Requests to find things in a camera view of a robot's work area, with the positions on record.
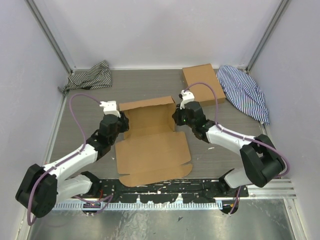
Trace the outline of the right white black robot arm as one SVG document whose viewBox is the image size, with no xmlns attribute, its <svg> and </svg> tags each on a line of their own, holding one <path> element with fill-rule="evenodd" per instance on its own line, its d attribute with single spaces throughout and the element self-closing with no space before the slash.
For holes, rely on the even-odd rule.
<svg viewBox="0 0 320 240">
<path fill-rule="evenodd" d="M 183 90 L 172 118 L 178 126 L 188 126 L 195 137 L 209 144 L 224 147 L 241 157 L 242 168 L 232 169 L 218 179 L 218 187 L 225 197 L 232 197 L 239 187 L 264 187 L 286 169 L 285 161 L 264 134 L 257 137 L 240 134 L 206 118 L 194 95 Z"/>
</svg>

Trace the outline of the brown cardboard box sheet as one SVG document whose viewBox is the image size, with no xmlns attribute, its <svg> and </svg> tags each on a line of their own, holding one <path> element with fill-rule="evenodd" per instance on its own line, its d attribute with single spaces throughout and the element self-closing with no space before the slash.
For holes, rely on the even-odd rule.
<svg viewBox="0 0 320 240">
<path fill-rule="evenodd" d="M 137 187 L 187 176 L 193 169 L 183 131 L 176 131 L 171 96 L 119 104 L 129 129 L 115 144 L 119 181 Z"/>
</svg>

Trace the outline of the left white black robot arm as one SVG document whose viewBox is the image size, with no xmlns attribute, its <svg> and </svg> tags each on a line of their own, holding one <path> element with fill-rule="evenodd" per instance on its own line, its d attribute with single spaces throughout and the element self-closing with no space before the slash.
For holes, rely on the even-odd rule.
<svg viewBox="0 0 320 240">
<path fill-rule="evenodd" d="M 99 128 L 78 149 L 52 163 L 30 166 L 17 190 L 15 199 L 27 209 L 28 216 L 42 218 L 55 204 L 79 195 L 95 198 L 101 180 L 84 171 L 74 173 L 104 157 L 120 133 L 129 129 L 129 120 L 115 101 L 101 101 L 104 116 Z"/>
</svg>

